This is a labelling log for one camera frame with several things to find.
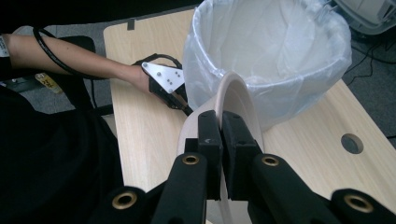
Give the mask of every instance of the gray carpet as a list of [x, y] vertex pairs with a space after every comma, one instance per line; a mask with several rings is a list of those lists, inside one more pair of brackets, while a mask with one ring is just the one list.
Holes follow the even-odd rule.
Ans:
[[[103, 31], [104, 29], [113, 24], [123, 23], [124, 21], [101, 22], [95, 24], [84, 25], [64, 25], [64, 26], [51, 26], [47, 29], [58, 37], [69, 35], [86, 35], [93, 39], [96, 52], [100, 55], [106, 56]], [[30, 34], [31, 29], [25, 27], [20, 29], [21, 34]], [[343, 80], [345, 83], [350, 84], [348, 87], [355, 94], [356, 98], [360, 101], [362, 106], [366, 109], [368, 114], [378, 125], [380, 130], [389, 141], [396, 147], [396, 45], [392, 46], [391, 42], [382, 43], [374, 51], [374, 57], [366, 57], [366, 52], [370, 49], [372, 43], [361, 42], [352, 40], [353, 47], [353, 64], [350, 68], [351, 71], [347, 72]], [[14, 80], [14, 84], [23, 81]], [[88, 90], [91, 89], [91, 84], [86, 83]], [[23, 94], [34, 107], [42, 112], [55, 113], [73, 109], [64, 94], [55, 94], [46, 88], [29, 88], [23, 91]], [[94, 82], [94, 96], [98, 106], [111, 104], [111, 92], [108, 80], [100, 80]]]

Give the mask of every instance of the wooden table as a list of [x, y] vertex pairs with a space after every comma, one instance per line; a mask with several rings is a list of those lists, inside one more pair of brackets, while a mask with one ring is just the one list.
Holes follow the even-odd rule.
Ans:
[[[107, 27], [106, 55], [127, 64], [152, 53], [181, 61], [192, 14], [188, 10], [136, 21], [133, 30], [127, 23]], [[120, 80], [111, 80], [111, 92], [125, 185], [153, 189], [169, 175], [186, 116]], [[360, 154], [343, 148], [345, 134], [359, 137]], [[263, 133], [263, 139], [265, 152], [285, 159], [321, 196], [357, 189], [396, 212], [396, 150], [343, 81], [310, 109]]]

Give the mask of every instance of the brass ring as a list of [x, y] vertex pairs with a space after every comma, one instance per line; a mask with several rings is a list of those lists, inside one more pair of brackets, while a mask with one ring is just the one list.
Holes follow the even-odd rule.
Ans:
[[347, 205], [360, 212], [371, 213], [374, 210], [373, 206], [359, 195], [347, 194], [344, 200]]
[[277, 158], [271, 156], [264, 156], [262, 158], [262, 163], [269, 165], [269, 166], [278, 166], [279, 160]]
[[199, 158], [197, 156], [185, 156], [183, 157], [183, 163], [187, 165], [195, 165], [196, 163], [199, 162]]
[[132, 191], [123, 192], [113, 199], [113, 207], [119, 210], [127, 209], [134, 205], [137, 201], [137, 195]]

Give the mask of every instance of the plastic bag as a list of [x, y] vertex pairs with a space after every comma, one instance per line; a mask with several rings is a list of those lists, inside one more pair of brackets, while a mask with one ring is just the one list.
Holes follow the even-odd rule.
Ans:
[[316, 103], [350, 65], [349, 27], [319, 0], [205, 0], [183, 52], [192, 109], [234, 71], [263, 131]]

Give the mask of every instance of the human arm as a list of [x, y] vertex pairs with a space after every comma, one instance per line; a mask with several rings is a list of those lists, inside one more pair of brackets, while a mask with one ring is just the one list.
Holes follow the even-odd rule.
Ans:
[[[13, 69], [33, 68], [68, 75], [54, 63], [33, 36], [2, 35]], [[46, 45], [65, 64], [81, 73], [104, 78], [118, 78], [149, 93], [149, 77], [140, 66], [118, 63], [61, 39], [43, 37]]]

